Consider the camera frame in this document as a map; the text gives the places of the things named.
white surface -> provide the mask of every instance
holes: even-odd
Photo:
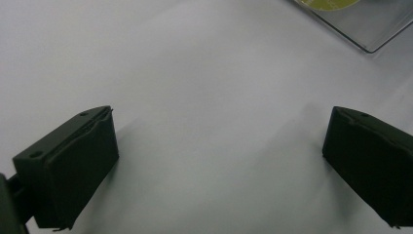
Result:
[[[367,56],[286,0],[6,1],[0,172],[110,104],[121,158],[70,233],[408,233],[321,147],[334,105],[413,134],[412,36]]]

screw hole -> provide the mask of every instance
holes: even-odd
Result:
[[[36,152],[30,154],[28,157],[29,158],[37,158],[37,157],[41,156],[42,154],[43,154],[42,151],[36,151]]]

table surface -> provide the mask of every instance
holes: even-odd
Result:
[[[413,134],[412,36],[367,55],[289,0],[4,2],[0,172],[110,104],[121,158],[61,233],[409,233],[321,148],[334,105]]]

yellow-green round object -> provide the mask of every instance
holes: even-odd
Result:
[[[314,10],[319,11],[337,11],[347,8],[359,0],[300,0],[303,4]]]

clear plastic container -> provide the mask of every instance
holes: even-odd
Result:
[[[295,0],[367,53],[413,22],[413,0]]]

